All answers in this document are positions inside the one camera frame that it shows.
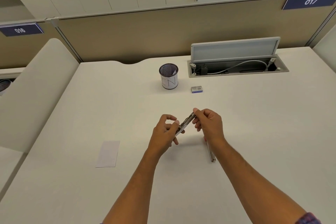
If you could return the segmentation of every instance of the hand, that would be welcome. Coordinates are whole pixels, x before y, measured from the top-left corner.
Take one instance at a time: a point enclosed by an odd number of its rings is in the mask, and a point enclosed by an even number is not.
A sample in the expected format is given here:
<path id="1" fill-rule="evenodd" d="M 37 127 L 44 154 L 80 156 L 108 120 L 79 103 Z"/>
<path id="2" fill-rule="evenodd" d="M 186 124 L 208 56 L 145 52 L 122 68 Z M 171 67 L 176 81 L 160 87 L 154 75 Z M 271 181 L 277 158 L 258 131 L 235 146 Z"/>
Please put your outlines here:
<path id="1" fill-rule="evenodd" d="M 174 123 L 166 124 L 166 120 L 174 120 Z M 169 114 L 162 115 L 158 124 L 153 129 L 153 134 L 150 138 L 147 151 L 160 158 L 162 154 L 168 150 L 173 141 L 178 145 L 179 142 L 177 141 L 175 134 L 179 128 L 179 124 L 180 122 L 176 117 Z"/>
<path id="2" fill-rule="evenodd" d="M 197 108 L 193 109 L 196 118 L 192 121 L 195 124 L 195 128 L 199 132 L 203 130 L 204 138 L 213 146 L 217 146 L 218 143 L 225 142 L 223 133 L 222 117 L 216 112 L 204 109 L 200 111 Z"/>

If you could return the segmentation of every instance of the number sign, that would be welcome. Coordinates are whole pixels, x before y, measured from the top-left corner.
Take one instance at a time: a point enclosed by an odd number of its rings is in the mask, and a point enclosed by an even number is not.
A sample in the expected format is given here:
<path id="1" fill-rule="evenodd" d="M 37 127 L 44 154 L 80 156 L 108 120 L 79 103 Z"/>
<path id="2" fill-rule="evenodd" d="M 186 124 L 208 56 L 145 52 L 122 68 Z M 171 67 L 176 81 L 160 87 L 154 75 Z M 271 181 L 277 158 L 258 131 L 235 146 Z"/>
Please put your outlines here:
<path id="1" fill-rule="evenodd" d="M 43 34 L 37 23 L 0 26 L 0 31 L 5 36 Z"/>
<path id="2" fill-rule="evenodd" d="M 334 5 L 336 0 L 287 0 L 282 10 Z"/>

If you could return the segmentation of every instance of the shirt sleeve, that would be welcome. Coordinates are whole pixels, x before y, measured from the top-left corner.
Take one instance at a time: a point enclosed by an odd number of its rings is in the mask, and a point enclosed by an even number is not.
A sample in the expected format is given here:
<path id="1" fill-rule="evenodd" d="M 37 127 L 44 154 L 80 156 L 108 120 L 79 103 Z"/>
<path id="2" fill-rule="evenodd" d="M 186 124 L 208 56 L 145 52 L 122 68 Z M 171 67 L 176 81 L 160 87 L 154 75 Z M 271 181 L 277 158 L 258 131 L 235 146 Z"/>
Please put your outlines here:
<path id="1" fill-rule="evenodd" d="M 306 213 L 295 224 L 321 224 L 321 222 L 312 213 Z"/>

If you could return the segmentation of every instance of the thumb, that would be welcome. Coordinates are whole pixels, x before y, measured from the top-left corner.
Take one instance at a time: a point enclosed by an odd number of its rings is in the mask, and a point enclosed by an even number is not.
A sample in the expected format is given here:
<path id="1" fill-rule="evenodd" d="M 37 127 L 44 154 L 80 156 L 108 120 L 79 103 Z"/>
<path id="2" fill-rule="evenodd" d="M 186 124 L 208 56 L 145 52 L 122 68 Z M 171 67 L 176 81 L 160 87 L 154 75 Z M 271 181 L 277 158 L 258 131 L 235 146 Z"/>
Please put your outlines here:
<path id="1" fill-rule="evenodd" d="M 205 116 L 204 113 L 197 108 L 193 109 L 193 113 L 196 115 L 196 117 L 199 119 L 201 123 L 206 122 L 208 120 L 207 116 Z"/>
<path id="2" fill-rule="evenodd" d="M 173 139 L 175 137 L 177 129 L 179 128 L 179 125 L 180 125 L 180 122 L 178 120 L 174 121 L 173 124 L 171 125 L 170 129 L 167 132 L 171 136 L 173 136 Z"/>

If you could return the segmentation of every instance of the sheet of paper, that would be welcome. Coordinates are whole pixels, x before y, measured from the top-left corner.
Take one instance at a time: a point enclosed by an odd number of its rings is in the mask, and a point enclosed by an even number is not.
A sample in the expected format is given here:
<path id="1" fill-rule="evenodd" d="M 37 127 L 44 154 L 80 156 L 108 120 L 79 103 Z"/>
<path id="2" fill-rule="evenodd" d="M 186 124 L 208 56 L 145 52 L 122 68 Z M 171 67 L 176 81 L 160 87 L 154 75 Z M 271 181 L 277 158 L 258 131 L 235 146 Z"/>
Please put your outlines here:
<path id="1" fill-rule="evenodd" d="M 120 141 L 103 142 L 96 167 L 115 167 Z"/>

